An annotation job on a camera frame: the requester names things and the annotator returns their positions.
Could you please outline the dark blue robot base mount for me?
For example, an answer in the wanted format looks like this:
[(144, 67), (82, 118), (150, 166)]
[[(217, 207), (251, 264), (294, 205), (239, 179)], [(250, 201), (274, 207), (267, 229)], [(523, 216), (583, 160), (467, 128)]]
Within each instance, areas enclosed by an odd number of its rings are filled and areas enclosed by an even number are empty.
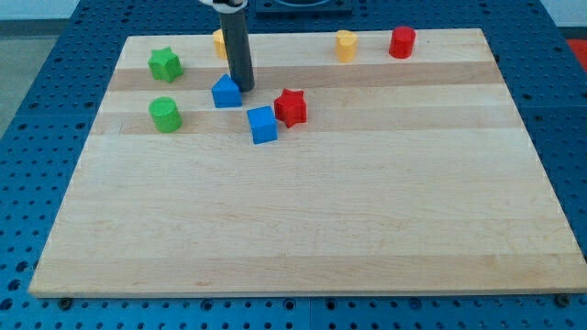
[(252, 0), (259, 15), (273, 14), (348, 14), (354, 0)]

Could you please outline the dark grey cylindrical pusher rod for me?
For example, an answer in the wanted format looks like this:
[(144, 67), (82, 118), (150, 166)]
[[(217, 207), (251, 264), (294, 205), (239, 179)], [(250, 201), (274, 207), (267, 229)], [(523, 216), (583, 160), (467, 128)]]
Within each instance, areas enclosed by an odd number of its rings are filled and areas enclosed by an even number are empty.
[(219, 15), (230, 76), (241, 92), (249, 92), (255, 79), (244, 5), (222, 5)]

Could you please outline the white rod mount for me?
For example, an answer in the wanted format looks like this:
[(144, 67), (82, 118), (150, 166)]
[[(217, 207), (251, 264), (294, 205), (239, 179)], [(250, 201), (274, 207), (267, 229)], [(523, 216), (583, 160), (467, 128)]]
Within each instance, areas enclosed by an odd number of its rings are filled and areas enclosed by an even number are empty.
[(248, 0), (199, 0), (199, 2), (211, 6), (217, 12), (238, 12), (248, 5)]

